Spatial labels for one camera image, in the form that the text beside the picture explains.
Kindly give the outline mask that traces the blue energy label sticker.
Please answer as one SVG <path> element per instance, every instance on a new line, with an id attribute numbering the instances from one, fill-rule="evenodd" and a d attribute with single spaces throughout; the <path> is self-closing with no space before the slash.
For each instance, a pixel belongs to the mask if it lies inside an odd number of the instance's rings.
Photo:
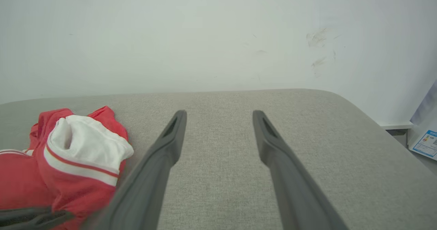
<path id="1" fill-rule="evenodd" d="M 411 150 L 437 161 L 437 132 L 428 130 Z"/>

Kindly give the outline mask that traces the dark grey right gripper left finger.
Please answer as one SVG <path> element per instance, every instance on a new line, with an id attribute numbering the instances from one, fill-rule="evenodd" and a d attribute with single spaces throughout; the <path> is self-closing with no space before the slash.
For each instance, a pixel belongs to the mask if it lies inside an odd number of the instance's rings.
<path id="1" fill-rule="evenodd" d="M 154 144 L 83 230 L 157 230 L 171 168 L 184 143 L 187 112 L 175 112 Z"/>

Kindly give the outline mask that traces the red basketball jersey white trim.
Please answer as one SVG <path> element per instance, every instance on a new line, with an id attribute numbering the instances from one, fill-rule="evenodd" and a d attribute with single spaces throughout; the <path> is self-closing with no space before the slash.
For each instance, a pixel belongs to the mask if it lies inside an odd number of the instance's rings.
<path id="1" fill-rule="evenodd" d="M 50 208 L 74 218 L 53 230 L 78 230 L 106 206 L 134 153 L 108 106 L 87 116 L 42 112 L 25 150 L 0 150 L 0 210 Z"/>

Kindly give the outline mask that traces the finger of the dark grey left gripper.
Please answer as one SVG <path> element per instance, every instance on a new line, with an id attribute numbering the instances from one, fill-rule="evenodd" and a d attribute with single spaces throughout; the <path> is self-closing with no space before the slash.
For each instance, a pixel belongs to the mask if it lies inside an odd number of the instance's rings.
<path id="1" fill-rule="evenodd" d="M 73 218 L 68 211 L 53 212 L 50 207 L 0 210 L 0 230 L 51 230 Z"/>

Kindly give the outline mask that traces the white appliance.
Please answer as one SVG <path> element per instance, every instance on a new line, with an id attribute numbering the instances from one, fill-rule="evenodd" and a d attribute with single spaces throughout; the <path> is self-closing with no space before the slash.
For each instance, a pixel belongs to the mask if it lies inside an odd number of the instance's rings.
<path id="1" fill-rule="evenodd" d="M 410 122 L 414 124 L 408 138 L 408 146 L 411 151 L 417 141 L 428 130 L 437 132 L 437 80 L 428 90 Z"/>

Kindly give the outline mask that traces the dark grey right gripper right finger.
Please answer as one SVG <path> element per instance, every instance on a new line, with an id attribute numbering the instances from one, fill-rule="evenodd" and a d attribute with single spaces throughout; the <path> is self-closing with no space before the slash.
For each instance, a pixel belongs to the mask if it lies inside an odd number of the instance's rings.
<path id="1" fill-rule="evenodd" d="M 256 145 L 269 168 L 284 230 L 349 230 L 298 157 L 261 110 L 252 113 Z"/>

